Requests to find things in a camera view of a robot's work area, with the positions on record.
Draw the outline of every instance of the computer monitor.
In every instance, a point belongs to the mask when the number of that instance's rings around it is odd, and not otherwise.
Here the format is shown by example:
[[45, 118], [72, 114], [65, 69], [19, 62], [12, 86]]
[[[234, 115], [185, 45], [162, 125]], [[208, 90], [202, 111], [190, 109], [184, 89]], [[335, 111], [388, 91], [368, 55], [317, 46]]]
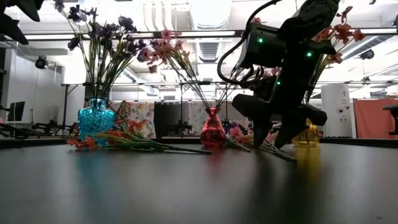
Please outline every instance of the computer monitor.
[[10, 111], [8, 112], [7, 121], [22, 121], [22, 115], [24, 114], [24, 107], [25, 107], [25, 102], [11, 103]]

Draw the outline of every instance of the black cable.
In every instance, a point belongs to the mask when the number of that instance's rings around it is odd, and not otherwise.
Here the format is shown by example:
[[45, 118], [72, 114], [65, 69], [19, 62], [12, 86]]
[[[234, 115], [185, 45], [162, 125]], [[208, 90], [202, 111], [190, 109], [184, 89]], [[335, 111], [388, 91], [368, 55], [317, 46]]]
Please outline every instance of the black cable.
[[217, 64], [217, 74], [218, 74], [218, 76], [219, 76], [224, 82], [227, 82], [227, 83], [230, 83], [230, 84], [234, 84], [234, 85], [251, 85], [251, 84], [253, 84], [253, 83], [258, 82], [258, 81], [261, 79], [261, 76], [259, 76], [259, 77], [255, 78], [255, 79], [251, 80], [251, 81], [237, 81], [237, 80], [232, 80], [232, 79], [230, 79], [230, 78], [226, 78], [226, 77], [223, 75], [223, 73], [221, 72], [221, 66], [222, 66], [222, 64], [223, 64], [223, 62], [224, 62], [224, 60], [225, 60], [225, 58], [228, 57], [228, 56], [229, 56], [234, 50], [236, 50], [240, 45], [242, 45], [243, 42], [247, 39], [247, 37], [248, 37], [248, 35], [249, 35], [249, 29], [248, 29], [248, 27], [250, 26], [251, 21], [254, 19], [254, 17], [257, 15], [257, 13], [259, 13], [259, 12], [262, 11], [263, 9], [265, 9], [265, 8], [267, 8], [267, 7], [269, 7], [269, 6], [273, 5], [273, 4], [276, 4], [276, 3], [280, 2], [280, 1], [281, 1], [281, 0], [271, 0], [271, 1], [269, 1], [269, 2], [267, 2], [267, 3], [265, 3], [265, 4], [263, 4], [262, 6], [258, 7], [258, 8], [249, 16], [249, 19], [248, 19], [248, 21], [246, 22], [246, 28], [245, 28], [245, 30], [244, 30], [244, 32], [243, 32], [242, 39], [241, 39], [235, 46], [233, 46], [231, 49], [229, 49], [223, 56], [221, 56], [221, 58], [220, 58], [220, 60], [218, 61], [218, 64]]

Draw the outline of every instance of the yellow glass vase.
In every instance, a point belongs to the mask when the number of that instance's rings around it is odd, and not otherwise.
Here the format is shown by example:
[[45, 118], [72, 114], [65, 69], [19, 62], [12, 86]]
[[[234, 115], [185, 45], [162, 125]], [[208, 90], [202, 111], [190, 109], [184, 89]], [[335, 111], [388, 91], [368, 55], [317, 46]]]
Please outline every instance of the yellow glass vase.
[[292, 143], [295, 146], [319, 146], [319, 131], [318, 126], [313, 125], [312, 122], [307, 118], [305, 123], [309, 128], [297, 135], [292, 139]]

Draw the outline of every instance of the black table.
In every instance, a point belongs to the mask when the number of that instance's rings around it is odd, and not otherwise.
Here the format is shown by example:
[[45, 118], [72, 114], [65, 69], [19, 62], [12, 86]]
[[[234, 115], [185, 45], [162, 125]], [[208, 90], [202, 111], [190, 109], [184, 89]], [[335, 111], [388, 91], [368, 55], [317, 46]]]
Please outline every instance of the black table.
[[296, 165], [70, 149], [0, 151], [0, 223], [398, 223], [398, 149], [322, 144]]

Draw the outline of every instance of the floral curtain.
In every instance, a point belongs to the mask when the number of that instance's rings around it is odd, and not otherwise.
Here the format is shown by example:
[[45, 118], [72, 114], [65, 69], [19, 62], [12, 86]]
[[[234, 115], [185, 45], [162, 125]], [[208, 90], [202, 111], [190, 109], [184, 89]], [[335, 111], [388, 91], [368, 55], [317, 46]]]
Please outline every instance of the floral curtain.
[[[210, 106], [216, 106], [215, 101], [209, 101]], [[241, 113], [239, 113], [233, 106], [232, 102], [228, 102], [228, 109], [225, 106], [226, 103], [221, 105], [220, 112], [218, 117], [220, 120], [225, 120], [227, 118], [227, 110], [228, 110], [228, 119], [229, 122], [235, 122], [244, 126], [245, 128], [249, 125], [249, 120], [245, 118]], [[202, 102], [189, 102], [188, 104], [188, 123], [192, 125], [192, 132], [195, 134], [201, 133], [203, 129], [203, 125], [207, 119], [207, 113], [205, 111], [205, 106]]]
[[156, 138], [154, 125], [154, 103], [141, 102], [111, 102], [109, 108], [114, 110], [118, 120], [131, 119], [135, 122], [143, 122], [143, 134], [147, 138]]

